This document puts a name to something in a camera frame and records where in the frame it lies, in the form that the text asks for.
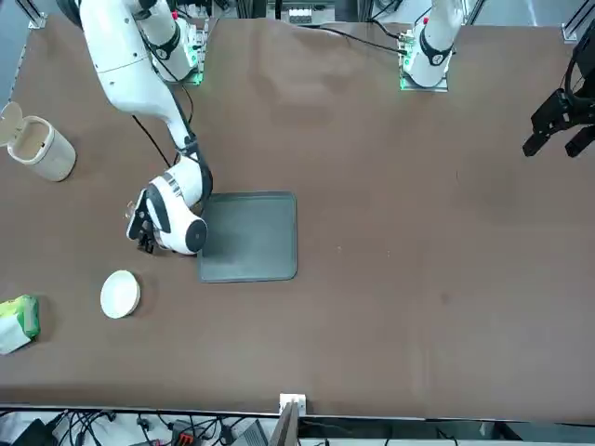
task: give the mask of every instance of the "brown table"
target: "brown table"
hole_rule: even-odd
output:
[[[78,161],[50,184],[2,155],[0,297],[39,294],[43,327],[0,359],[0,400],[274,412],[298,392],[318,414],[595,420],[595,151],[567,158],[569,133],[521,151],[571,48],[491,27],[457,47],[448,94],[403,93],[390,53],[222,20],[192,126],[217,191],[296,194],[299,265],[203,284],[193,258],[126,239],[162,160],[107,102],[80,31],[50,18],[14,99]],[[121,321],[99,307],[116,269],[142,284]]]

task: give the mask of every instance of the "black cable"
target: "black cable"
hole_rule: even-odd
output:
[[[374,20],[375,18],[377,18],[380,14],[382,14],[384,11],[386,11],[388,8],[390,8],[392,5],[394,5],[395,3],[397,3],[399,0],[392,0],[390,3],[388,3],[385,7],[383,7],[382,9],[380,9],[372,19],[370,20]]]
[[[167,427],[167,430],[174,430],[173,423],[167,423],[167,421],[164,420],[163,416],[161,416],[158,412],[155,412],[155,414],[157,415],[157,418],[159,418],[159,421],[161,421],[164,424],[164,426]]]
[[[202,425],[205,425],[206,423],[210,423],[207,427],[205,427],[203,429],[203,432],[201,432],[201,436],[203,437],[205,435],[205,432],[211,428],[211,426],[213,426],[216,422],[217,422],[218,418],[210,418],[208,420],[204,420],[201,421],[200,423],[196,423],[195,425],[192,426],[188,426],[185,427],[184,429],[182,429],[178,435],[181,435],[183,433],[185,433],[186,431],[190,430],[190,429],[195,429],[196,427],[200,427]]]
[[[234,427],[236,427],[238,425],[238,423],[240,423],[244,420],[245,420],[245,416],[241,416],[240,418],[238,418],[237,420],[235,420],[233,423],[230,424],[230,429],[233,429]]]
[[[93,417],[93,413],[88,413],[87,415],[85,415],[85,417],[81,416],[81,414],[77,414],[78,419],[81,421],[81,423],[83,424],[83,427],[81,428],[81,433],[83,435],[83,439],[85,438],[85,434],[88,431],[89,434],[91,434],[91,437],[93,438],[93,441],[95,441],[96,446],[101,446],[101,442],[97,439],[97,437],[95,436],[95,432],[93,431],[93,421],[91,421],[91,418]]]
[[[194,420],[192,420],[192,415],[188,415],[190,417],[190,426],[192,426],[192,437],[196,439],[196,427],[194,427]]]
[[[186,19],[191,19],[192,17],[190,17],[190,14],[188,14],[186,11],[182,11],[181,8],[177,7],[176,11],[181,14],[183,17],[185,17]]]
[[[71,440],[71,444],[73,444],[73,429],[76,425],[78,425],[80,423],[80,420],[74,421],[74,416],[79,414],[79,412],[73,412],[72,416],[68,417],[68,415],[66,415],[69,418],[69,426],[68,429],[66,430],[66,432],[64,432],[64,435],[62,435],[62,437],[60,438],[58,445],[61,446],[61,444],[66,440],[66,437],[69,436],[70,440]],[[108,413],[105,413],[104,411],[98,412],[98,413],[92,413],[89,416],[89,422],[93,423],[94,421],[96,421],[98,418],[101,418],[102,416],[108,416]]]
[[[319,30],[330,31],[331,33],[342,35],[342,36],[347,37],[349,39],[353,39],[353,40],[356,40],[358,42],[362,42],[363,44],[366,44],[366,45],[374,46],[376,48],[384,49],[386,51],[390,51],[390,52],[393,52],[393,53],[402,54],[404,56],[407,55],[407,52],[404,49],[392,48],[390,46],[384,46],[384,45],[381,45],[381,44],[376,44],[374,42],[370,42],[369,40],[360,39],[359,37],[356,37],[355,35],[344,33],[344,32],[339,31],[339,30],[334,30],[333,28],[319,28]]]
[[[188,97],[188,101],[190,102],[190,116],[188,118],[188,124],[192,123],[192,117],[194,116],[194,101],[192,100],[192,96],[190,96],[190,93],[188,92],[188,90],[186,89],[186,87],[184,86],[184,84],[176,77],[174,76],[174,73],[171,72],[171,70],[169,70],[169,68],[167,68],[167,65],[164,64],[164,62],[159,59],[159,56],[157,56],[157,53],[155,53],[155,50],[152,49],[152,46],[149,42],[147,42],[147,40],[145,39],[144,35],[141,34],[142,37],[142,41],[145,43],[145,46],[149,48],[149,51],[151,51],[151,54],[153,54],[153,56],[159,60],[159,63],[161,63],[161,65],[165,68],[165,70],[169,73],[169,75],[172,77],[172,79],[174,81],[176,81],[179,86],[182,87],[182,90],[184,90],[184,93],[186,93],[186,96]]]
[[[391,33],[389,30],[387,30],[386,26],[384,26],[382,23],[380,23],[378,20],[376,19],[370,19],[370,23],[374,23],[378,28],[380,28],[382,30],[382,32],[384,34],[386,34],[388,37],[392,37],[393,39],[397,39],[399,40],[402,36],[401,33],[398,34],[393,34]]]
[[[422,17],[424,17],[426,14],[428,14],[431,10],[431,7],[429,7],[428,9],[426,9],[421,16],[419,16],[416,21],[413,22],[414,26],[417,25],[417,23],[421,20]]]
[[[281,19],[281,9],[283,8],[283,0],[275,0],[275,20]]]
[[[165,157],[164,153],[161,151],[161,148],[159,147],[159,144],[157,144],[157,142],[155,141],[155,139],[152,137],[151,133],[149,133],[149,130],[147,130],[145,128],[145,126],[140,123],[139,118],[137,118],[134,114],[132,115],[132,119],[134,119],[134,122],[137,123],[137,125],[142,129],[143,132],[145,132],[145,135],[147,135],[147,138],[149,138],[151,140],[152,145],[155,146],[155,148],[157,149],[157,151],[159,152],[159,154],[161,155],[161,157],[164,159],[165,165],[167,165],[167,167],[171,167],[171,164],[169,163],[169,161]]]
[[[436,427],[436,436],[437,436],[438,438],[449,439],[449,440],[451,440],[451,441],[454,441],[454,442],[455,442],[455,446],[458,446],[458,441],[456,440],[456,438],[455,438],[455,437],[451,437],[451,436],[448,436],[448,435],[446,435],[446,434],[445,434],[444,432],[442,432],[442,431],[441,431],[441,430],[440,430],[438,427]]]
[[[301,422],[307,426],[332,427],[334,429],[341,430],[341,431],[345,432],[346,434],[353,435],[352,431],[350,431],[349,429],[347,429],[343,426],[328,425],[327,423],[319,423],[317,421],[308,421],[308,420],[301,420]]]

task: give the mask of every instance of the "cable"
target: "cable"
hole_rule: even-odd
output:
[[[194,427],[194,420],[192,420],[192,415],[188,415],[190,417],[190,426],[192,426],[192,437],[196,439],[196,428]]]
[[[360,39],[359,37],[356,37],[355,35],[344,33],[344,32],[339,31],[339,30],[334,30],[333,28],[319,28],[319,30],[330,31],[331,33],[339,34],[339,35],[342,35],[342,36],[347,37],[349,39],[357,40],[358,42],[362,42],[363,44],[374,46],[374,47],[380,48],[380,49],[384,49],[384,50],[390,51],[392,53],[402,54],[404,56],[407,55],[407,52],[404,49],[392,48],[390,46],[384,46],[384,45],[381,45],[381,44],[376,44],[374,42],[370,42],[369,40]]]
[[[174,430],[174,424],[173,423],[167,423],[166,420],[164,420],[164,417],[161,416],[158,412],[155,412],[155,414],[157,415],[157,418],[159,418],[159,421],[161,421],[165,427],[167,427],[167,430]]]
[[[392,0],[390,3],[388,3],[385,7],[383,7],[382,9],[380,9],[371,20],[374,20],[375,18],[377,18],[379,15],[381,15],[384,11],[386,11],[388,8],[390,8],[392,5],[394,5],[395,3],[399,2],[399,0]]]
[[[69,436],[70,437],[70,443],[72,445],[74,445],[73,443],[73,428],[78,425],[81,421],[77,420],[73,422],[74,416],[79,414],[79,412],[73,412],[72,416],[69,417],[69,426],[68,429],[66,430],[66,432],[64,432],[64,435],[62,435],[62,437],[60,438],[58,445],[61,446],[61,444],[66,440],[66,437]],[[105,413],[104,411],[101,411],[99,413],[92,413],[89,416],[89,422],[93,423],[94,421],[96,421],[98,418],[101,418],[102,416],[109,416],[108,413]]]
[[[308,425],[308,426],[332,427],[334,429],[341,430],[341,431],[345,432],[346,434],[353,435],[353,432],[351,430],[349,430],[343,426],[328,425],[327,423],[318,423],[317,421],[308,421],[308,420],[301,420],[301,422],[304,425]]]
[[[458,441],[456,440],[455,437],[449,437],[448,435],[446,435],[444,432],[442,432],[438,427],[436,427],[436,436],[440,439],[449,439],[451,441],[455,442],[455,446],[458,446]]]
[[[382,32],[384,34],[386,34],[388,37],[392,37],[393,39],[399,40],[403,35],[402,33],[398,33],[398,34],[391,33],[389,30],[387,30],[387,28],[382,23],[380,23],[376,19],[370,19],[370,23],[374,23],[378,28],[380,28],[382,30]]]
[[[172,79],[174,81],[176,81],[179,86],[182,87],[182,90],[184,90],[184,93],[186,93],[186,96],[188,97],[188,101],[190,102],[190,117],[188,118],[188,124],[192,123],[192,117],[194,116],[194,101],[192,100],[192,96],[190,96],[190,93],[188,92],[188,90],[186,89],[186,87],[184,86],[184,84],[176,77],[174,76],[174,73],[171,72],[171,70],[169,70],[169,68],[167,68],[167,65],[164,64],[164,62],[159,59],[159,56],[157,56],[157,53],[155,53],[155,50],[152,49],[151,43],[149,43],[147,41],[147,39],[145,38],[145,36],[143,34],[140,35],[142,38],[142,41],[145,43],[145,46],[149,48],[149,51],[151,51],[151,54],[153,54],[153,56],[159,60],[159,63],[161,63],[161,65],[165,68],[165,70],[169,73],[169,75],[172,77]]]
[[[91,437],[93,438],[93,441],[95,441],[96,446],[101,446],[101,442],[97,439],[97,437],[95,436],[95,432],[93,431],[93,421],[91,421],[91,417],[93,416],[93,413],[90,413],[88,415],[86,415],[86,418],[84,418],[83,416],[81,416],[81,414],[77,414],[78,419],[81,421],[81,423],[83,424],[83,427],[81,428],[81,432],[79,433],[79,435],[83,435],[83,442],[85,442],[85,434],[88,431],[91,434]]]
[[[182,15],[182,17],[185,17],[186,19],[191,19],[192,17],[190,17],[190,14],[188,14],[186,11],[182,11],[182,9],[180,7],[176,8],[176,11]]]
[[[424,12],[421,13],[421,16],[419,16],[416,21],[413,22],[414,26],[417,25],[417,23],[421,20],[422,17],[424,17],[426,14],[428,14],[431,10],[431,7],[429,7],[428,9],[426,9]]]
[[[142,129],[143,132],[145,132],[145,135],[147,135],[147,138],[149,138],[151,140],[152,145],[155,146],[155,148],[157,149],[157,151],[159,152],[159,154],[161,155],[161,157],[164,159],[165,165],[167,165],[167,167],[171,167],[171,164],[169,163],[169,161],[165,157],[164,153],[161,151],[161,148],[159,147],[159,144],[157,144],[157,142],[155,141],[155,139],[152,137],[151,133],[149,133],[149,130],[147,130],[145,128],[145,126],[140,123],[139,118],[137,118],[134,114],[132,115],[132,119],[134,119],[134,122],[137,123],[137,125],[139,125],[139,127]]]

